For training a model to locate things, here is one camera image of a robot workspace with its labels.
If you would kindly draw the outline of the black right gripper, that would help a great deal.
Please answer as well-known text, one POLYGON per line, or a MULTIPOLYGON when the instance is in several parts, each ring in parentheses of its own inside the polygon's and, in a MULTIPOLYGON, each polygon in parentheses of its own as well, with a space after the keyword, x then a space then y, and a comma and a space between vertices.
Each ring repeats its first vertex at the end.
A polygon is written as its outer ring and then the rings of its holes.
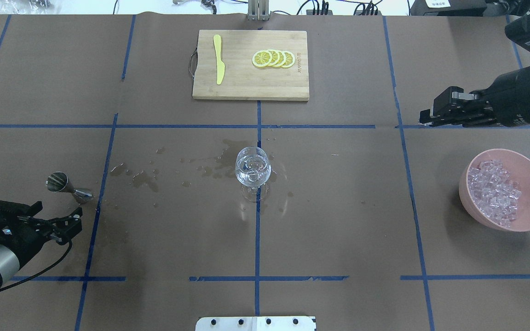
POLYGON ((437 127, 530 125, 530 66, 499 75, 486 89, 465 92, 450 86, 419 114, 419 123, 437 127))

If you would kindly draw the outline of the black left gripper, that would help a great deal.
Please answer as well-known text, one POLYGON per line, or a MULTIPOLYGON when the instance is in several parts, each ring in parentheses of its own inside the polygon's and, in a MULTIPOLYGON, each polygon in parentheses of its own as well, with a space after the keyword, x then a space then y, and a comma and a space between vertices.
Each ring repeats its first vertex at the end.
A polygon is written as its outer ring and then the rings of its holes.
POLYGON ((71 242, 82 231, 82 216, 82 207, 77 207, 67 216, 49 220, 22 216, 0 218, 0 251, 12 254, 21 269, 47 241, 59 245, 71 242))

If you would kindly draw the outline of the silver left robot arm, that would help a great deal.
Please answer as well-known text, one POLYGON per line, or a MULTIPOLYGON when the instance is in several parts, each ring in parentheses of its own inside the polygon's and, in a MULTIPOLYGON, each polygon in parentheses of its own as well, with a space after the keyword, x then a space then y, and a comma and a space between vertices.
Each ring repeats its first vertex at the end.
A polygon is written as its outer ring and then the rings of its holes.
POLYGON ((20 281, 10 280, 32 260, 49 241, 72 249, 72 239, 82 231, 83 209, 77 207, 64 217, 36 218, 40 208, 29 206, 3 209, 0 207, 0 292, 20 281))

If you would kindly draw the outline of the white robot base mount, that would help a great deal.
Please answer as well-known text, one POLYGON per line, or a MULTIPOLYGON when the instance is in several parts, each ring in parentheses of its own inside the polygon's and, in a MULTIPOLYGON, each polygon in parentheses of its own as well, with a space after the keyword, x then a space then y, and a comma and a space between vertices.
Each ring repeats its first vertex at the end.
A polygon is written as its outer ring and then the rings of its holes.
POLYGON ((234 316, 198 319, 196 331, 316 331, 311 316, 234 316))

